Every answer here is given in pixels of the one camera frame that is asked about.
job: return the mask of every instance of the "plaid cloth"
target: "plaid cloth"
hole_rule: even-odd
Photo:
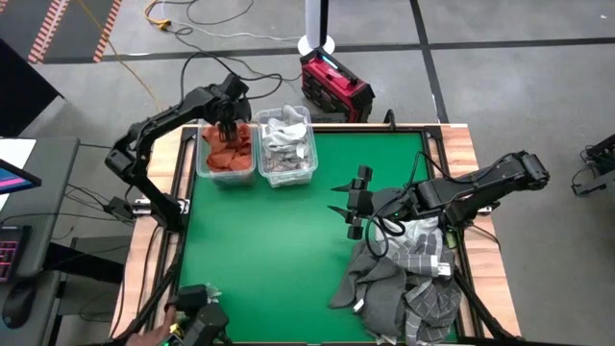
[[[388,238],[389,252],[383,259],[373,259],[364,241],[355,246],[329,307],[355,309],[377,342],[401,335],[408,346],[439,342],[455,321],[461,294],[452,277],[438,276],[438,264],[446,262],[453,269],[455,255],[443,244],[437,218],[404,225],[404,235]],[[380,232],[376,241],[383,250]]]

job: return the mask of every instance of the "orange striped floor tape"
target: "orange striped floor tape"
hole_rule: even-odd
[[[103,33],[101,33],[100,35],[98,45],[96,46],[96,51],[94,52],[93,59],[95,62],[99,62],[103,58],[103,53],[105,53],[105,47],[107,47],[107,42],[109,42],[111,30],[113,30],[113,24],[115,23],[115,18],[117,18],[117,13],[119,12],[119,6],[121,3],[122,0],[113,0],[113,3],[111,4],[111,9],[109,11],[109,16],[107,17],[107,22],[105,22],[105,26],[103,27]]]
[[[35,42],[30,50],[30,55],[28,55],[28,60],[30,62],[42,62],[45,58],[45,53],[47,53],[49,43],[51,43],[51,39],[58,29],[58,25],[60,24],[62,16],[66,11],[66,6],[68,6],[68,1],[69,0],[64,2],[62,2],[62,0],[53,0],[51,5],[49,5],[47,14],[45,15],[42,25],[40,26],[40,30],[38,31],[37,38],[35,38]]]
[[[7,3],[9,2],[9,0],[0,0],[0,13],[2,13],[2,11],[4,10],[4,8],[7,7]]]

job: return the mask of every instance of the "human hand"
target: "human hand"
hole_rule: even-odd
[[[175,312],[175,307],[169,307],[161,326],[143,335],[132,334],[126,346],[159,346],[170,335],[169,329],[175,323]]]

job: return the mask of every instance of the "gray cloth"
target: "gray cloth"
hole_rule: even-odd
[[[443,244],[437,219],[404,225],[404,235],[389,238],[385,258],[373,259],[364,241],[355,246],[329,307],[358,308],[363,299],[358,314],[370,333],[403,334],[406,345],[439,342],[450,332],[461,295],[451,276],[438,276],[438,264],[454,268],[455,255]],[[397,228],[388,222],[387,227]],[[377,240],[383,249],[381,236]]]
[[[261,124],[261,135],[267,171],[308,169],[311,165],[308,124],[293,107],[284,106],[281,116]]]

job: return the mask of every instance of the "gray floor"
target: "gray floor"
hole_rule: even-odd
[[[204,20],[221,19],[247,4],[247,0],[220,6],[202,2],[194,10]],[[615,29],[615,5],[606,0],[421,0],[420,5],[431,42],[608,37]],[[136,0],[123,1],[111,36],[118,52],[188,50],[147,25],[141,6]],[[208,30],[294,37],[303,32],[302,8],[298,0],[258,0],[245,17]],[[185,20],[177,9],[167,7],[165,13]],[[332,0],[331,22],[331,34],[341,43],[418,41],[406,0]],[[189,40],[210,50],[294,45],[204,34]],[[374,87],[377,98],[370,121],[380,122],[389,108],[400,121],[437,121],[420,52],[335,56]],[[552,174],[543,191],[508,196],[494,214],[523,335],[536,341],[613,344],[615,205],[601,192],[574,197],[570,178],[582,167],[578,152],[615,129],[615,46],[435,51],[433,59],[450,121],[470,124],[480,164],[487,165],[511,150],[527,149],[538,154]],[[299,73],[297,56],[245,60],[262,72],[280,72],[287,78]],[[130,65],[163,104],[173,105],[179,98],[182,63]],[[231,67],[248,75],[236,63]],[[44,114],[26,135],[73,135],[84,142],[110,144],[131,123],[156,111],[143,88],[117,63],[38,65],[36,69],[69,103]],[[188,70],[188,89],[219,82],[226,74],[209,59],[192,62]],[[249,94],[263,93],[273,85],[273,81],[254,83]],[[306,104],[316,111],[303,99],[298,82],[284,83],[276,94],[255,101],[252,107],[259,111],[284,103]],[[104,166],[104,154],[81,149],[71,180],[109,196],[122,195],[126,187]],[[75,226],[78,236],[130,233],[117,225],[62,222],[63,231]],[[84,342],[80,327],[75,327],[79,323],[83,322],[62,329],[59,344]],[[100,335],[109,325],[91,328]]]

